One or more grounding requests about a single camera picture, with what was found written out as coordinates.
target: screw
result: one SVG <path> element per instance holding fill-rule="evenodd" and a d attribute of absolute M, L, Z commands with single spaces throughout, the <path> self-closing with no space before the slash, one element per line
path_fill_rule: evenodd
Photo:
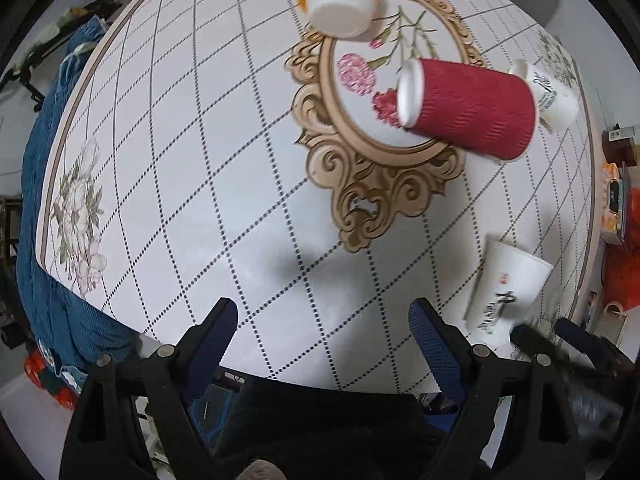
<path fill-rule="evenodd" d="M 173 345 L 162 345 L 158 349 L 158 355 L 160 357 L 171 357 L 175 352 L 175 346 Z"/>
<path fill-rule="evenodd" d="M 549 366 L 551 364 L 551 357 L 546 354 L 538 354 L 536 355 L 536 361 L 540 366 Z"/>
<path fill-rule="evenodd" d="M 491 351 L 484 345 L 474 345 L 473 347 L 474 354 L 478 357 L 489 357 Z"/>
<path fill-rule="evenodd" d="M 108 354 L 101 355 L 95 362 L 98 366 L 106 366 L 111 362 L 111 356 Z"/>

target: flower illustration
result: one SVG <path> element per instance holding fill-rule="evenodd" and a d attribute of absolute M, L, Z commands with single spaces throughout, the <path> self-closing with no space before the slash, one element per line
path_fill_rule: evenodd
<path fill-rule="evenodd" d="M 78 287 L 83 294 L 86 294 L 89 290 L 94 290 L 107 266 L 107 258 L 97 252 L 99 245 L 100 237 L 95 237 L 89 247 L 88 258 L 81 260 L 76 268 Z"/>
<path fill-rule="evenodd" d="M 345 54 L 337 63 L 340 83 L 358 95 L 370 94 L 376 85 L 376 75 L 359 54 Z"/>
<path fill-rule="evenodd" d="M 79 180 L 70 185 L 62 209 L 63 239 L 73 253 L 77 253 L 86 246 L 89 215 L 85 206 L 86 183 L 84 180 Z"/>
<path fill-rule="evenodd" d="M 100 147 L 98 146 L 98 143 L 95 142 L 95 139 L 85 142 L 80 156 L 80 170 L 78 178 L 83 179 L 90 176 L 95 165 L 98 163 L 98 158 L 100 158 Z"/>
<path fill-rule="evenodd" d="M 573 88 L 573 83 L 577 82 L 574 71 L 572 70 L 572 62 L 564 55 L 562 47 L 549 36 L 546 32 L 538 31 L 540 42 L 542 43 L 545 53 L 542 57 L 552 66 L 554 76 L 558 81 L 562 82 L 569 88 Z"/>
<path fill-rule="evenodd" d="M 393 88 L 387 89 L 384 93 L 376 92 L 371 99 L 371 104 L 379 121 L 399 128 L 397 94 L 398 92 Z"/>
<path fill-rule="evenodd" d="M 60 264 L 69 280 L 75 279 L 84 298 L 97 286 L 107 266 L 98 252 L 102 188 L 96 189 L 92 171 L 100 158 L 95 139 L 82 146 L 78 160 L 60 179 L 60 194 L 53 203 L 51 216 L 58 222 Z"/>

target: pink flower print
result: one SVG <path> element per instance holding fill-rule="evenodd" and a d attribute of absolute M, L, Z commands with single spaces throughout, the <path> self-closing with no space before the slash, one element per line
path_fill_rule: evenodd
<path fill-rule="evenodd" d="M 345 54 L 337 63 L 340 83 L 358 95 L 370 94 L 376 85 L 376 75 L 359 54 Z"/>
<path fill-rule="evenodd" d="M 398 92 L 393 88 L 387 89 L 384 93 L 376 92 L 371 99 L 371 104 L 379 121 L 399 128 L 397 94 Z"/>

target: ornate frame print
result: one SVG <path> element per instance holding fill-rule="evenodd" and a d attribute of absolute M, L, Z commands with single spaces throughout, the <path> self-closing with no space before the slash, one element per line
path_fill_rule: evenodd
<path fill-rule="evenodd" d="M 451 34 L 462 62 L 486 67 L 468 28 L 447 0 L 409 0 L 430 10 Z M 422 214 L 434 193 L 462 173 L 465 152 L 438 139 L 408 148 L 364 134 L 345 113 L 335 92 L 335 38 L 309 28 L 293 47 L 286 68 L 302 87 L 291 111 L 303 131 L 296 141 L 309 149 L 306 172 L 332 190 L 332 218 L 350 252 L 382 236 L 397 213 Z"/>

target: mug handle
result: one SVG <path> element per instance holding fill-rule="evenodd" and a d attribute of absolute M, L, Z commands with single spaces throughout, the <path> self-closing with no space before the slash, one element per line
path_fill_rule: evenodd
<path fill-rule="evenodd" d="M 612 312 L 609 310 L 609 307 L 615 307 L 616 311 Z M 622 314 L 622 304 L 619 301 L 611 301 L 611 303 L 609 303 L 605 308 L 604 308 L 605 312 L 611 312 L 612 314 L 618 314 L 618 317 L 623 317 Z"/>

